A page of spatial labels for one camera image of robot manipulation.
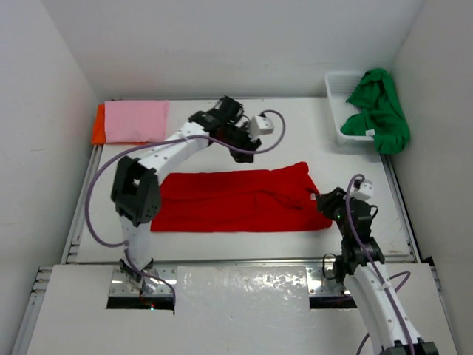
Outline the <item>red t shirt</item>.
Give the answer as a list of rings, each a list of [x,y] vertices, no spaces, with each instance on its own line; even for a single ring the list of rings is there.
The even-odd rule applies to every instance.
[[[331,227],[317,210],[309,166],[172,173],[160,187],[153,232],[292,232]]]

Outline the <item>pink t shirt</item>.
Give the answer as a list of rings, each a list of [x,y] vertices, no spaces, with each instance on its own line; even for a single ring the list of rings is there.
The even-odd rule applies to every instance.
[[[106,143],[154,143],[166,136],[169,102],[120,100],[104,104]]]

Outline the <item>orange t shirt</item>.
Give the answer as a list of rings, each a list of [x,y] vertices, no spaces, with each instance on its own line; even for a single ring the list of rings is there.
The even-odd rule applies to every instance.
[[[124,141],[124,142],[111,142],[106,139],[105,132],[105,104],[99,104],[95,116],[95,121],[92,126],[92,136],[90,139],[92,146],[101,146],[104,144],[130,144],[130,145],[144,145],[146,142],[138,141]]]

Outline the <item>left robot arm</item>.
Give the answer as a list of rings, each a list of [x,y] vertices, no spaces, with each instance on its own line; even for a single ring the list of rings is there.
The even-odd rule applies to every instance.
[[[140,283],[142,272],[152,264],[146,235],[162,206],[160,186],[167,176],[214,140],[230,145],[237,163],[252,163],[253,152],[262,144],[260,135],[271,128],[266,118],[245,118],[242,105],[225,96],[214,108],[194,113],[159,146],[138,158],[126,155],[118,161],[112,202],[125,243],[120,269],[132,282]]]

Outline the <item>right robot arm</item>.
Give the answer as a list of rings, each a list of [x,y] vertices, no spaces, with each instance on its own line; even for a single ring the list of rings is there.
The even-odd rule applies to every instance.
[[[438,354],[407,316],[385,267],[385,258],[372,236],[374,205],[337,188],[317,194],[317,209],[341,233],[341,254],[333,276],[351,294],[372,344],[374,354]]]

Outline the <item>green t shirt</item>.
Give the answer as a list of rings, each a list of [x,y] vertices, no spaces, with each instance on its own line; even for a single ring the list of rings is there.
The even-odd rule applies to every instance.
[[[396,155],[409,143],[410,131],[391,75],[382,68],[364,73],[347,103],[359,109],[341,127],[349,136],[373,133],[375,149],[382,155]]]

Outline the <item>white plastic bin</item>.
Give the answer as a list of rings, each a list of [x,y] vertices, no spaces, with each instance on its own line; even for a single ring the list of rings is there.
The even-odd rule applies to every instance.
[[[341,128],[347,120],[361,112],[358,107],[348,103],[347,99],[358,86],[363,76],[363,71],[339,70],[328,72],[324,78],[333,125],[336,131],[336,142],[340,146],[365,147],[374,145],[374,140],[371,136],[345,135],[341,132]]]

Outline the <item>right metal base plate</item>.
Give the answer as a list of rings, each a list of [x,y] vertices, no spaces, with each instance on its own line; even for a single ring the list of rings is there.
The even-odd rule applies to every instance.
[[[351,293],[342,285],[332,280],[331,266],[322,268],[322,264],[306,267],[307,290],[311,297],[350,297]]]

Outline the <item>metal base plate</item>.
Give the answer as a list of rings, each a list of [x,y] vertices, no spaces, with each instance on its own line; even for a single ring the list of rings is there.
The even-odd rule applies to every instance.
[[[322,268],[322,264],[306,267],[307,290],[311,297],[350,297],[351,293],[342,285],[332,280],[331,266]]]
[[[146,269],[146,273],[158,276],[171,286],[177,284],[177,267],[155,264]],[[142,294],[145,297],[172,297],[171,289],[156,278],[144,278],[136,282],[128,278],[126,273],[115,266],[111,283],[109,285],[109,297],[131,297],[138,298]]]

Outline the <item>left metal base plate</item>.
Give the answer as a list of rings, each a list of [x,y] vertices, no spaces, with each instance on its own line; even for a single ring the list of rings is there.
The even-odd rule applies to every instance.
[[[146,273],[158,276],[171,286],[177,284],[177,267],[155,264],[146,269]],[[145,297],[172,297],[171,289],[156,278],[144,278],[136,282],[128,278],[126,273],[115,266],[111,283],[109,285],[109,297],[131,297],[138,298],[142,294]]]

